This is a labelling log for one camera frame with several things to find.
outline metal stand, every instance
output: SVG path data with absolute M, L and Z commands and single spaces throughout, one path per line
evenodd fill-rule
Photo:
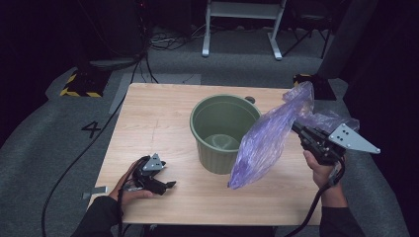
M 283 59 L 276 37 L 286 3 L 287 0 L 281 0 L 280 4 L 212 2 L 208 0 L 203 56 L 208 57 L 210 55 L 210 17 L 233 17 L 275 20 L 274 30 L 268 33 L 268 39 L 275 59 Z

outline purple plastic bag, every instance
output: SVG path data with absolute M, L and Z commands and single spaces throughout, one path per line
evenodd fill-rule
M 280 158 L 286 137 L 296 119 L 304 125 L 326 128 L 326 131 L 334 130 L 342 122 L 359 124 L 355 119 L 340 118 L 334 113 L 314 115 L 314 95 L 310 82 L 300 83 L 290 89 L 284 94 L 283 100 L 283 105 L 261 115 L 243 136 L 228 182 L 231 189 L 256 182 L 268 173 Z

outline white stand leg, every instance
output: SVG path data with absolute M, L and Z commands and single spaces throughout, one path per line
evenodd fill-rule
M 207 2 L 206 35 L 204 37 L 203 57 L 210 55 L 210 0 Z
M 281 55 L 281 52 L 280 52 L 280 48 L 278 47 L 278 44 L 277 44 L 277 33 L 278 33 L 278 28 L 280 26 L 281 18 L 283 17 L 283 14 L 284 14 L 286 3 L 287 3 L 287 0 L 281 1 L 280 9 L 278 10 L 278 16 L 277 16 L 277 19 L 275 20 L 274 31 L 271 33 L 268 33 L 269 42 L 271 43 L 272 51 L 274 52 L 275 59 L 277 60 L 283 59 L 283 56 Z

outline cable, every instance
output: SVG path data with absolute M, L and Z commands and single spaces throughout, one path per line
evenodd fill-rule
M 130 66 L 136 64 L 139 60 L 141 60 L 141 58 L 143 57 L 144 52 L 148 49 L 149 44 L 148 44 L 148 39 L 146 38 L 146 35 L 147 35 L 146 28 L 145 28 L 144 22 L 143 22 L 143 20 L 140 16 L 139 16 L 140 26 L 141 26 L 141 30 L 142 30 L 142 34 L 141 34 L 142 39 L 141 40 L 142 40 L 143 47 L 138 54 L 135 54 L 135 55 L 122 54 L 122 53 L 119 53 L 119 52 L 115 51 L 114 49 L 112 49 L 109 46 L 109 44 L 105 41 L 105 39 L 99 33 L 98 28 L 95 26 L 92 18 L 89 16 L 89 13 L 87 12 L 86 8 L 83 6 L 83 4 L 80 2 L 80 0 L 77 0 L 77 2 L 79 4 L 80 8 L 82 9 L 84 15 L 86 16 L 87 20 L 89 21 L 90 25 L 93 27 L 96 35 L 98 36 L 100 41 L 104 44 L 104 46 L 110 52 L 114 53 L 115 55 L 122 56 L 122 57 L 131 57 L 131 59 L 132 59 L 129 62 L 116 63 L 116 64 L 113 64 L 113 65 L 106 65 L 106 66 L 93 65 L 93 66 L 97 67 L 98 70 L 101 70 L 101 71 L 109 71 L 109 70 L 113 71 L 113 70 L 120 70 L 120 69 L 123 69 L 123 68 L 130 67 Z
M 132 71 L 132 76 L 131 76 L 131 80 L 130 83 L 132 83 L 133 81 L 133 77 L 135 74 L 135 70 L 137 68 L 139 64 L 139 61 L 135 64 L 135 67 L 133 68 Z M 105 123 L 105 125 L 102 127 L 102 129 L 99 131 L 98 135 L 95 136 L 93 138 L 93 140 L 87 145 L 87 147 L 74 159 L 73 162 L 71 162 L 71 164 L 67 167 L 67 169 L 65 169 L 64 173 L 62 173 L 62 175 L 59 177 L 59 179 L 57 180 L 57 182 L 55 183 L 55 185 L 52 187 L 52 190 L 49 192 L 48 197 L 46 198 L 46 201 L 43 205 L 43 209 L 42 209 L 42 217 L 41 217 L 41 228 L 42 228 L 42 237 L 46 237 L 46 231 L 45 231 L 45 214 L 46 214 L 46 209 L 48 207 L 49 201 L 53 195 L 53 193 L 55 192 L 56 188 L 58 187 L 58 185 L 61 183 L 62 179 L 65 177 L 65 175 L 68 173 L 68 171 L 74 166 L 74 164 L 77 163 L 78 160 L 80 160 L 80 158 L 89 150 L 89 148 L 96 142 L 96 140 L 101 136 L 101 134 L 104 132 L 104 130 L 107 128 L 107 126 L 109 125 L 109 123 L 111 122 L 112 118 L 115 116 L 115 114 L 117 113 L 117 111 L 120 109 L 120 106 L 123 104 L 124 100 L 126 99 L 126 94 L 124 95 L 123 99 L 120 101 L 120 103 L 118 104 L 117 108 L 114 110 L 114 112 L 111 114 L 111 116 L 108 118 L 107 122 Z
M 146 80 L 145 80 L 145 78 L 144 78 L 144 75 L 142 74 L 142 69 L 141 69 L 141 66 L 139 66 L 138 68 L 139 68 L 139 72 L 141 73 L 141 78 L 142 78 L 142 80 L 144 81 L 144 83 L 147 83 L 147 81 L 146 81 Z
M 126 228 L 124 229 L 124 232 L 123 232 L 123 236 L 125 236 L 125 235 L 126 235 L 126 231 L 127 231 L 130 227 L 131 227 L 131 224 L 129 224 L 129 225 L 127 225 L 127 226 L 126 226 Z
M 185 84 L 185 82 L 191 80 L 194 76 L 195 76 L 195 74 L 192 74 L 192 76 L 190 76 L 188 79 L 183 80 L 182 84 Z
M 175 37 L 168 37 L 168 33 L 156 33 L 153 37 L 151 37 L 150 45 L 152 49 L 155 50 L 175 50 L 181 46 L 184 46 L 188 42 L 192 42 L 198 38 L 202 38 L 205 34 L 200 36 L 195 36 L 196 33 L 198 33 L 201 29 L 204 28 L 206 24 L 203 24 L 202 26 L 196 28 L 189 38 L 183 37 L 183 36 L 175 36 Z M 165 46 L 157 45 L 157 43 L 166 42 Z
M 139 162 L 141 162 L 140 159 L 138 159 L 135 164 L 129 169 L 129 171 L 126 174 L 126 178 L 124 179 L 123 185 L 118 190 L 118 236 L 123 237 L 125 235 L 125 232 L 123 232 L 123 195 L 124 195 L 124 186 L 126 185 L 127 180 L 129 179 L 132 172 L 136 169 Z
M 157 84 L 159 84 L 157 79 L 153 76 L 153 73 L 151 73 L 150 64 L 148 63 L 148 53 L 145 54 L 145 61 L 147 63 L 148 72 L 150 73 L 151 82 L 153 82 L 152 80 L 154 80 Z
M 340 171 L 336 174 L 336 178 L 333 180 L 329 180 L 329 182 L 327 184 L 325 184 L 323 187 L 321 187 L 315 197 L 314 200 L 311 204 L 311 207 L 308 211 L 307 216 L 305 217 L 305 220 L 302 222 L 302 224 L 296 228 L 295 230 L 293 230 L 292 232 L 290 232 L 288 235 L 286 235 L 286 237 L 291 237 L 294 236 L 295 234 L 297 234 L 299 231 L 301 231 L 303 228 L 305 228 L 305 226 L 307 225 L 308 221 L 311 218 L 311 215 L 313 214 L 315 208 L 317 207 L 318 201 L 321 198 L 321 195 L 323 195 L 323 193 L 328 190 L 329 188 L 337 185 L 339 183 L 339 181 L 342 179 L 343 175 L 345 174 L 345 162 L 343 160 L 344 158 L 339 159 L 339 163 L 341 165 L 341 169 Z

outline printed number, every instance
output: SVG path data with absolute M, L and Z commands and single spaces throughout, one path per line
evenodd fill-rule
M 98 128 L 98 123 L 96 121 L 90 122 L 89 124 L 83 126 L 83 128 L 81 129 L 90 131 L 90 138 L 93 137 L 95 131 L 101 130 L 100 128 Z

